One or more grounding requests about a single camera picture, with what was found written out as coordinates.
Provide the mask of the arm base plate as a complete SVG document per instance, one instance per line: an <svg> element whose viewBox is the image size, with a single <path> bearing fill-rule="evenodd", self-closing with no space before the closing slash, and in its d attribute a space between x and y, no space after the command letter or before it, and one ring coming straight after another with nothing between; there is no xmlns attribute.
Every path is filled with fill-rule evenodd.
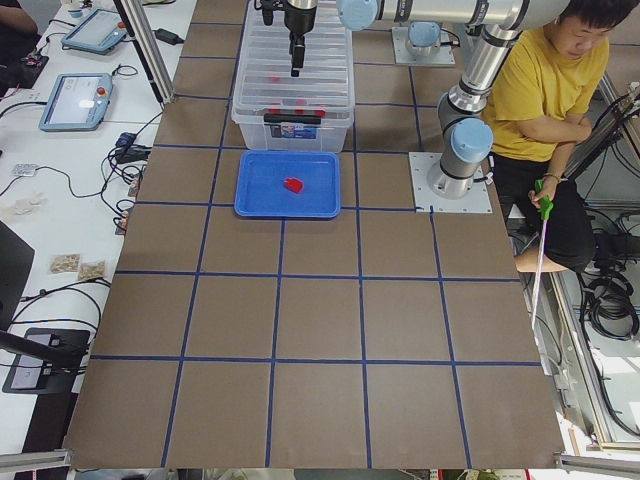
<svg viewBox="0 0 640 480"><path fill-rule="evenodd" d="M395 63L405 66L453 67L455 58L451 36L438 24L419 27L411 34L411 27L391 30Z"/></svg>
<svg viewBox="0 0 640 480"><path fill-rule="evenodd" d="M492 214L488 186L480 164L467 179L448 177L440 153L410 152L409 171L417 213Z"/></svg>

